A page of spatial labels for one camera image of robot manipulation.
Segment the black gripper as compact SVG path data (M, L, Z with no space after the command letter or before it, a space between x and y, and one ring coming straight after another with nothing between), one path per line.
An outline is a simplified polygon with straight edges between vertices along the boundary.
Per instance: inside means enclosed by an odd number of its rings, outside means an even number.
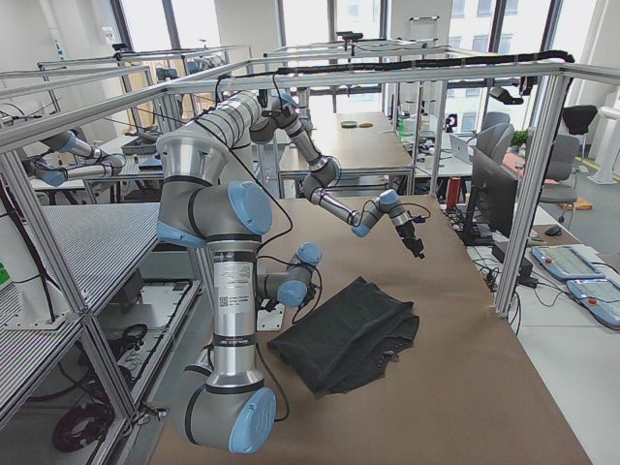
M412 221L397 226L396 231L405 247L415 256L424 256L424 246L422 240L416 236L415 226Z

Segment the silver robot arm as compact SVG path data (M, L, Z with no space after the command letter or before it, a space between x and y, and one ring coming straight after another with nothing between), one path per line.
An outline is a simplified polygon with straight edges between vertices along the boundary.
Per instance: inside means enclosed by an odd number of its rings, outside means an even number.
M329 188L340 175L340 167L335 158L324 155L312 141L292 97L287 94L272 97L263 116L286 132L306 161L309 173L302 182L305 199L344 221L358 237L367 236L382 217L387 216L404 246L414 257L424 257L422 240L416 236L416 220L395 190L385 190L378 197L368 200L361 209L348 207L330 193Z
M241 162L242 143L278 129L305 131L291 101L242 91L157 141L165 179L156 233L213 259L211 335L183 370L174 417L189 442L237 454L259 450L276 417L276 395L256 365L257 251L272 211L251 169L228 183L221 174Z

